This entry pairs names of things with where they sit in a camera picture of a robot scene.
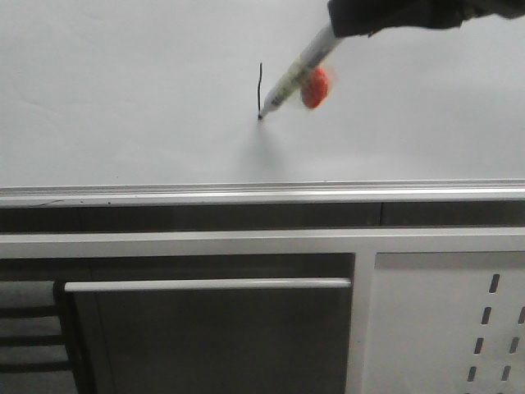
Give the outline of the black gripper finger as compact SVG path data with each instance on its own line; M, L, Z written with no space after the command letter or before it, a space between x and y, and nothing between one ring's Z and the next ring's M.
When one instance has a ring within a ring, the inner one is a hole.
M340 0L329 1L327 9L335 36L345 38L398 27L447 30L465 21L492 15L515 19L524 15L524 2Z

